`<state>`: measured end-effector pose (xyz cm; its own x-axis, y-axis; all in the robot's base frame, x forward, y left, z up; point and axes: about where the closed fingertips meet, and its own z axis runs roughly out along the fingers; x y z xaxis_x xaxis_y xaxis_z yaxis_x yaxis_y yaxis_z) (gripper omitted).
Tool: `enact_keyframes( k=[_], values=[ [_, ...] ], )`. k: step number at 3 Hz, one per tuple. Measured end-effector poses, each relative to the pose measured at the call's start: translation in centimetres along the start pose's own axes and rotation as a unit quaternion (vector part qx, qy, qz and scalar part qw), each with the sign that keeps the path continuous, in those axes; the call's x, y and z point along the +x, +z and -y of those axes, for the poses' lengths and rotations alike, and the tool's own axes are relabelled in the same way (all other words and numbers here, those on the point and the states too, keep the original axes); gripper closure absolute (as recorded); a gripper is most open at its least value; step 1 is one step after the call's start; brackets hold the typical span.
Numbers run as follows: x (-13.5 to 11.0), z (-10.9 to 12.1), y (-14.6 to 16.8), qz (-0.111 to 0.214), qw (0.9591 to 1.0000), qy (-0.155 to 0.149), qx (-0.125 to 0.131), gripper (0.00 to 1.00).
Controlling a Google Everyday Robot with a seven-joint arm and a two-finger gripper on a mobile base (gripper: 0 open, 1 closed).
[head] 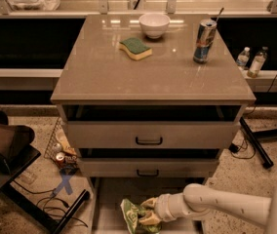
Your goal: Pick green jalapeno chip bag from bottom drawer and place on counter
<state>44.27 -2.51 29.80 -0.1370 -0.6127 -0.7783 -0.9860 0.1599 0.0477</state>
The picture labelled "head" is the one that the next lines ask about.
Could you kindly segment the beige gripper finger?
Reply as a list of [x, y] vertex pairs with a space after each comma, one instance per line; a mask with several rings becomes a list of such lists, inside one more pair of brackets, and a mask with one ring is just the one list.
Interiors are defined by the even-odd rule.
[[149, 199], [143, 201], [140, 205], [147, 209], [154, 209], [156, 206], [157, 200], [158, 200], [157, 197], [152, 197], [152, 198], [149, 198]]
[[141, 217], [138, 222], [142, 225], [156, 225], [161, 222], [161, 218], [153, 211], [147, 211], [145, 216]]

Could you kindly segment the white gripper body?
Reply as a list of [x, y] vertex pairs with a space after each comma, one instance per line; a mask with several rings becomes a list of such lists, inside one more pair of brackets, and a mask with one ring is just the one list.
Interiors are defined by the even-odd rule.
[[161, 221], [170, 222], [175, 220], [169, 209], [170, 194], [160, 195], [155, 203], [154, 212]]

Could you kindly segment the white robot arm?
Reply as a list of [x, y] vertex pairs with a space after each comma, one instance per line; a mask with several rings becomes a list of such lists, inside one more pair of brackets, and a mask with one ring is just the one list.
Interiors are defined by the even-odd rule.
[[195, 219], [218, 210], [277, 234], [277, 186], [271, 198], [215, 190], [191, 183], [181, 193], [162, 194], [146, 201], [151, 211], [138, 222], [143, 225], [174, 221], [179, 217]]

